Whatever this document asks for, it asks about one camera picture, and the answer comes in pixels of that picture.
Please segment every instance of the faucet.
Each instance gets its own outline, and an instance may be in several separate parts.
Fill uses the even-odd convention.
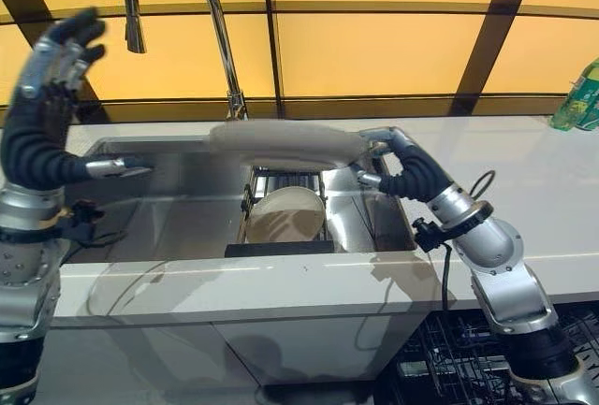
[[[206,0],[210,7],[214,30],[216,31],[216,39],[218,48],[223,59],[223,66],[226,72],[226,82],[228,84],[228,120],[247,119],[247,109],[245,107],[245,99],[243,91],[240,89],[237,81],[237,73],[235,72],[235,64],[233,63],[233,54],[228,43],[228,35],[226,33],[225,17],[223,16],[223,8],[220,0]],[[127,41],[127,49],[137,53],[146,52],[146,47],[143,41],[143,33],[141,31],[141,19],[139,17],[139,0],[124,0],[126,9],[126,27],[124,38]]]

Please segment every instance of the white plate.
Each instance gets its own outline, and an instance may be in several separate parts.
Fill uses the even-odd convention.
[[[285,187],[254,205],[245,235],[250,243],[311,241],[325,217],[325,205],[315,192]]]

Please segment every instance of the wall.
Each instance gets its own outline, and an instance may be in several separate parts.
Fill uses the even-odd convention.
[[[221,1],[253,117],[550,113],[599,55],[599,0]],[[34,37],[96,5],[108,57],[83,98],[105,119],[222,119],[205,1],[140,2],[146,54],[126,50],[124,0],[0,2],[0,107]]]

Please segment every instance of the dishwasher rack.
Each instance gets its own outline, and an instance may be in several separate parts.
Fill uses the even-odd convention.
[[[560,324],[599,387],[599,302],[556,307]],[[391,363],[401,405],[520,405],[501,346],[481,311],[431,313]],[[423,400],[423,391],[429,396]]]
[[[327,197],[325,196],[325,183],[322,173],[319,171],[278,171],[259,166],[253,166],[250,179],[243,189],[243,199],[241,200],[241,219],[240,230],[237,235],[237,243],[245,242],[247,221],[252,212],[252,207],[263,199],[267,194],[285,187],[304,187],[314,191],[322,200],[325,208],[327,207]],[[324,220],[315,240],[329,239],[329,230],[327,229],[327,219]]]

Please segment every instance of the robotic hand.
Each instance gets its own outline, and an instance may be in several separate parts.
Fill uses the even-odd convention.
[[[383,193],[426,203],[441,222],[416,220],[416,243],[428,252],[453,240],[471,270],[476,298],[504,346],[519,391],[531,403],[599,404],[599,391],[559,328],[540,282],[524,264],[518,231],[492,218],[487,201],[475,202],[401,129],[372,129],[361,135],[373,143],[373,153],[394,152],[403,172],[381,177],[353,166],[358,180]]]
[[[44,336],[60,294],[65,239],[91,240],[101,212],[63,210],[66,184],[150,169],[136,157],[78,157],[65,151],[81,77],[102,57],[87,48],[105,25],[94,8],[50,28],[36,43],[10,100],[0,160],[0,403],[29,403]]]

